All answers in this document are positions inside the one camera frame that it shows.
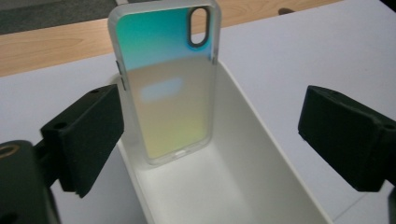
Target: wooden surface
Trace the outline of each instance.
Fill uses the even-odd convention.
[[[282,7],[295,11],[340,0],[218,0],[222,27],[277,16]],[[204,25],[197,21],[193,31]],[[0,77],[112,52],[107,19],[0,35]]]

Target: white table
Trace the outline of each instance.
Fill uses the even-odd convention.
[[[334,89],[396,119],[395,22],[379,1],[346,0],[221,33],[220,59],[337,224],[387,223],[392,186],[356,192],[303,141],[297,124],[305,90]],[[108,54],[0,78],[0,142],[37,143],[47,121],[117,75],[114,61]],[[84,200],[52,187],[64,223],[143,223],[131,188],[117,150]]]

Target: white box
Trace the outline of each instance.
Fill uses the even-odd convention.
[[[331,223],[221,63],[214,101],[209,144],[161,166],[142,158],[124,106],[119,148],[148,223]]]

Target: phone case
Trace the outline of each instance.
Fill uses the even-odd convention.
[[[196,43],[191,14],[198,9],[206,29]],[[210,140],[219,23],[219,7],[210,0],[136,3],[110,13],[118,67],[150,164],[177,159]]]

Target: black clamp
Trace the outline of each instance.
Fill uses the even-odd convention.
[[[0,145],[0,223],[60,223],[50,186],[84,197],[124,130],[117,85],[88,92],[41,128]]]
[[[357,191],[396,185],[396,121],[338,91],[309,86],[298,125],[300,136]],[[396,223],[396,192],[389,196]]]

